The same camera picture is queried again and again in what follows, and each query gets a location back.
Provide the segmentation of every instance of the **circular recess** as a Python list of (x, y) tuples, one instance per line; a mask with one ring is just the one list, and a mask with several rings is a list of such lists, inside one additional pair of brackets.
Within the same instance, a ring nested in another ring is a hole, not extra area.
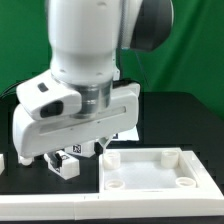
[(176, 186), (179, 188), (195, 188), (196, 181), (189, 177), (179, 177), (176, 179)]
[(109, 180), (105, 184), (106, 190), (123, 190), (125, 189), (125, 183), (122, 180)]

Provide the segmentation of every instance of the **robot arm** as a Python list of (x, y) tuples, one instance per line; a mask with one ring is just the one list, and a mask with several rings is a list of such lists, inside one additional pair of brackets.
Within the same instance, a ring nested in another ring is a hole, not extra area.
[[(138, 50), (158, 45), (151, 40), (160, 29), (142, 21), (141, 11), (148, 13), (151, 6), (157, 10), (155, 21), (164, 17), (161, 8), (167, 8), (168, 26), (161, 19), (157, 26), (170, 31), (170, 0), (49, 1), (50, 70), (17, 88), (13, 140), (19, 156), (34, 157), (136, 125), (140, 87), (130, 83), (113, 89), (115, 51), (119, 42)], [(139, 34), (142, 26), (145, 32)], [(166, 39), (158, 36), (159, 42)]]

